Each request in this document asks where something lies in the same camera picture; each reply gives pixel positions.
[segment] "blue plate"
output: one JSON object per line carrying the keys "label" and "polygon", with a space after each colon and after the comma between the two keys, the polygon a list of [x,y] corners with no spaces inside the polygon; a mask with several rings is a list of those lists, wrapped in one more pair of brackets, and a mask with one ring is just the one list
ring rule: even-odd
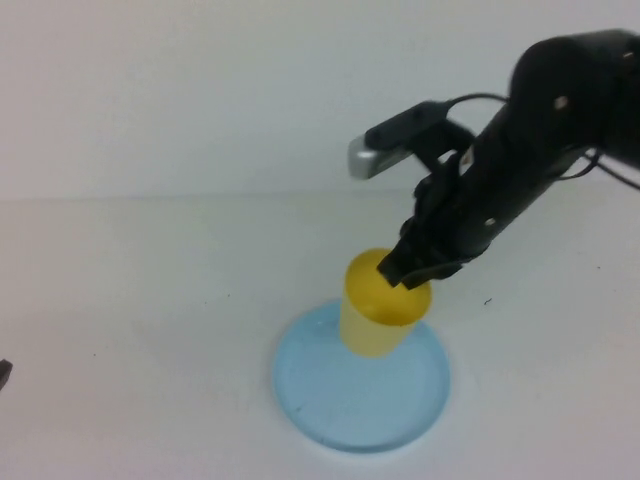
{"label": "blue plate", "polygon": [[276,353],[273,386],[289,419],[327,447],[353,453],[393,450],[417,439],[449,397],[449,361],[419,322],[392,353],[364,358],[339,337],[340,302],[303,315]]}

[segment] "black cable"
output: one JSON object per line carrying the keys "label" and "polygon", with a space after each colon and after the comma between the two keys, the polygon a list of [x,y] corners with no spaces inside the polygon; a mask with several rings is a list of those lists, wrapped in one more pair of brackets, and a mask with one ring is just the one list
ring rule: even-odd
{"label": "black cable", "polygon": [[611,168],[607,167],[606,165],[602,165],[601,163],[598,164],[598,168],[600,170],[602,170],[603,172],[609,174],[610,176],[612,176],[613,178],[615,178],[616,180],[618,180],[619,182],[624,183],[625,185],[627,185],[628,187],[631,187],[635,190],[640,191],[640,184],[634,182],[633,180],[629,180],[627,177],[625,177],[624,175],[619,174],[618,172],[616,172],[615,170],[612,170]]}
{"label": "black cable", "polygon": [[498,95],[497,93],[478,92],[478,93],[469,93],[467,95],[462,95],[461,97],[453,98],[447,101],[447,103],[449,104],[449,108],[451,108],[454,105],[458,105],[459,103],[466,102],[467,100],[480,100],[480,99],[496,100],[502,103],[507,103],[509,101],[509,98],[503,95]]}
{"label": "black cable", "polygon": [[582,170],[580,170],[578,173],[574,175],[568,175],[566,177],[556,178],[556,182],[561,182],[564,180],[573,180],[574,178],[584,177],[587,173],[591,172],[594,168],[598,166],[598,162],[600,162],[600,159],[602,158],[602,153],[597,150],[593,154],[585,153],[584,158],[589,160],[589,165],[587,165],[585,168],[583,168]]}

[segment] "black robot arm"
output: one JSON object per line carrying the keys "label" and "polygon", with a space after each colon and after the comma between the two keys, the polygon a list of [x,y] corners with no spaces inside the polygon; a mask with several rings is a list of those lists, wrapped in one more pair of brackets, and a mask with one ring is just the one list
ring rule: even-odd
{"label": "black robot arm", "polygon": [[477,137],[447,119],[468,96],[421,103],[354,140],[354,177],[412,154],[431,173],[378,267],[387,281],[453,275],[589,149],[640,168],[639,59],[639,37],[622,30],[552,38],[520,58],[506,104]]}

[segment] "white background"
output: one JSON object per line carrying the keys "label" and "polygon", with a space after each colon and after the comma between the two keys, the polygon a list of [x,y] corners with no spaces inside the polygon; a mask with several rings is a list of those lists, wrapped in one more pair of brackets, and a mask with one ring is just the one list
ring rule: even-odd
{"label": "white background", "polygon": [[375,123],[504,92],[532,43],[639,18],[629,0],[2,0],[0,199],[352,189],[346,145]]}

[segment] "yellow cup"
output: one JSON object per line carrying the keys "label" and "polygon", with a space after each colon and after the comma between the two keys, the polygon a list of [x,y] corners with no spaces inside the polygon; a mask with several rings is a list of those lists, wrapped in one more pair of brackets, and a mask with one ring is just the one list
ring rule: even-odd
{"label": "yellow cup", "polygon": [[367,250],[353,259],[345,275],[340,338],[353,353],[380,357],[411,332],[431,306],[431,284],[408,290],[391,287],[377,266],[390,252]]}

